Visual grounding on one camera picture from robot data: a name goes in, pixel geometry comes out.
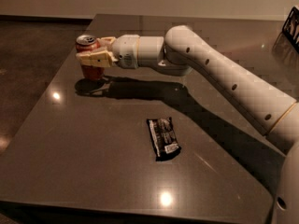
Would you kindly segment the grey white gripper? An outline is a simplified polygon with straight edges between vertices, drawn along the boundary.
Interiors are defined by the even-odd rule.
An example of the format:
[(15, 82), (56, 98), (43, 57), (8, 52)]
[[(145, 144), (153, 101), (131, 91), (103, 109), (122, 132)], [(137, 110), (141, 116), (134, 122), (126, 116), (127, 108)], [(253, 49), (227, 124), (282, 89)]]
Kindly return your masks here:
[(123, 69), (136, 69), (139, 39), (139, 35), (123, 35), (117, 39), (101, 37), (97, 39), (100, 48), (79, 51), (76, 58), (86, 66), (109, 68), (117, 65)]

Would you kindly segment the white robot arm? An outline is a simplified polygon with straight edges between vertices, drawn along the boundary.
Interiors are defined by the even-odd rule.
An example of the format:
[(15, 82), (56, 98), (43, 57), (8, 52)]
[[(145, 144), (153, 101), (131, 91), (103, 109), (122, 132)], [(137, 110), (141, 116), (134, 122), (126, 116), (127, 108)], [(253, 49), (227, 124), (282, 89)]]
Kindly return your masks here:
[(294, 98), (217, 52), (186, 25), (170, 28), (165, 36), (81, 35), (76, 49), (88, 79), (113, 66), (148, 67), (178, 77), (200, 73), (286, 155), (271, 224), (299, 224), (299, 103)]

